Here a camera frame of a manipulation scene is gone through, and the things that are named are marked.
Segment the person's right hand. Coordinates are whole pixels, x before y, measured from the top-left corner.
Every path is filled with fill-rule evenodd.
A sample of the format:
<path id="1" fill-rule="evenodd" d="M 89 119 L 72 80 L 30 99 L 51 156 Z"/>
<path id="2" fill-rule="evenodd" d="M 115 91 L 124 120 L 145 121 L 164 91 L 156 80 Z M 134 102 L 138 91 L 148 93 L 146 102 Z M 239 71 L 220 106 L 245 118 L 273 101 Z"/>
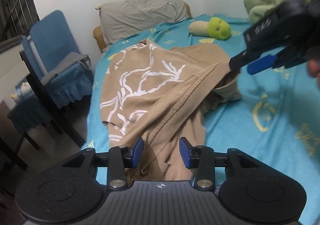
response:
<path id="1" fill-rule="evenodd" d="M 312 78 L 319 78 L 319 72 L 320 72 L 319 56 L 309 59 L 307 68 L 308 68 L 308 73 Z"/>

